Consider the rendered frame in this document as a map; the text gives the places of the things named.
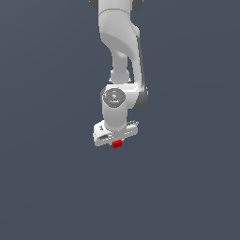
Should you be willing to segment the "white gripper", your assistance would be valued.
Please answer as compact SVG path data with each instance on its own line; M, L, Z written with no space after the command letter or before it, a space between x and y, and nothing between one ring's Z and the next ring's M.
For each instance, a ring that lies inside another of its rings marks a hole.
M114 141L122 140L122 142L129 137L138 133L139 123L135 120L127 122L127 126L119 131L111 131L106 129L105 122L101 121L94 125L93 138L95 146L104 144L113 145Z

